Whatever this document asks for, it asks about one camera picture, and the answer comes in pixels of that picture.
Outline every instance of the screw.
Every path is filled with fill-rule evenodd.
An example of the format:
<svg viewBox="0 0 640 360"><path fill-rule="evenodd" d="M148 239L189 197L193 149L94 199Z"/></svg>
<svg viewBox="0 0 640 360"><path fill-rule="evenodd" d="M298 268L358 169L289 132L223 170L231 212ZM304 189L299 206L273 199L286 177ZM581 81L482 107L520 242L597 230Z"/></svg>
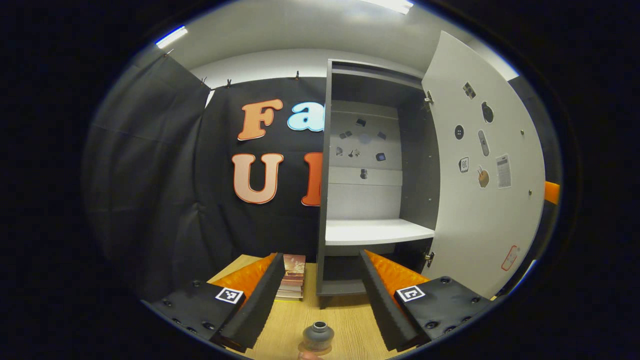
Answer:
<svg viewBox="0 0 640 360"><path fill-rule="evenodd" d="M215 330L216 329L216 327L213 326L213 324L210 323L210 322L204 322L204 323L202 323L202 326L204 326L205 329L209 329L209 330Z"/></svg>

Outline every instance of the stack of books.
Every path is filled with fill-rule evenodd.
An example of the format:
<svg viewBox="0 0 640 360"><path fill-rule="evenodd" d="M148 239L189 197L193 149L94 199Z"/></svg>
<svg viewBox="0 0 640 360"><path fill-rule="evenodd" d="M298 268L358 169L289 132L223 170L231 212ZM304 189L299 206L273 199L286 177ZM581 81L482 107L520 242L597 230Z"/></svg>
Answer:
<svg viewBox="0 0 640 360"><path fill-rule="evenodd" d="M284 277L280 282L276 300L302 300L305 282L305 256L284 254Z"/></svg>

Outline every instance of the blue letter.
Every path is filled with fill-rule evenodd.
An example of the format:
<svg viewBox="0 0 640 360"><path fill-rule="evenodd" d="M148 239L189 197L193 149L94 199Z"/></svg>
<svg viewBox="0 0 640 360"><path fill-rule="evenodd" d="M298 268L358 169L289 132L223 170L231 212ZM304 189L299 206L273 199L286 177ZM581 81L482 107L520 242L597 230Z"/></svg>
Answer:
<svg viewBox="0 0 640 360"><path fill-rule="evenodd" d="M309 129L322 131L324 129L324 106L317 102L303 102L291 109L295 114L289 117L287 125L297 131Z"/></svg>

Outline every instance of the small container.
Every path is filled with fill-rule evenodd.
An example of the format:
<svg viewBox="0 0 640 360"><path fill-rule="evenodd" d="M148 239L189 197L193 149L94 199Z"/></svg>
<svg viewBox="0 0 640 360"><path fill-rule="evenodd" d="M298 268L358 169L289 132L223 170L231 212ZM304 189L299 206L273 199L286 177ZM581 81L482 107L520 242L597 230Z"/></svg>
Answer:
<svg viewBox="0 0 640 360"><path fill-rule="evenodd" d="M335 335L326 322L314 322L302 332L303 341L298 346L300 351L311 351L316 355L325 355L331 351L331 341Z"/></svg>

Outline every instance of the ceiling light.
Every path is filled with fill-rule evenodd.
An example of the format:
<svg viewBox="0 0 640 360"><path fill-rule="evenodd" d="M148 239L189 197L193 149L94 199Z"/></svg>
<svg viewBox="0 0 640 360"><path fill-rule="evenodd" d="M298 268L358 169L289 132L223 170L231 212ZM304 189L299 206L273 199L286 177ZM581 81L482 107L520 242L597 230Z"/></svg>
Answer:
<svg viewBox="0 0 640 360"><path fill-rule="evenodd" d="M156 45L158 45L158 47L160 49L166 47L167 45L169 45L170 43L178 40L179 38L181 38L184 34L187 33L187 29L184 28L184 26L181 26L179 28L177 28L176 30L173 30L169 35L163 37L162 39L160 39L160 41L156 42Z"/></svg>
<svg viewBox="0 0 640 360"><path fill-rule="evenodd" d="M410 3L407 0L360 0L360 1L364 1L365 3L384 6L385 8L402 13L403 15L406 15L406 13L409 12L409 9L413 6L413 3Z"/></svg>

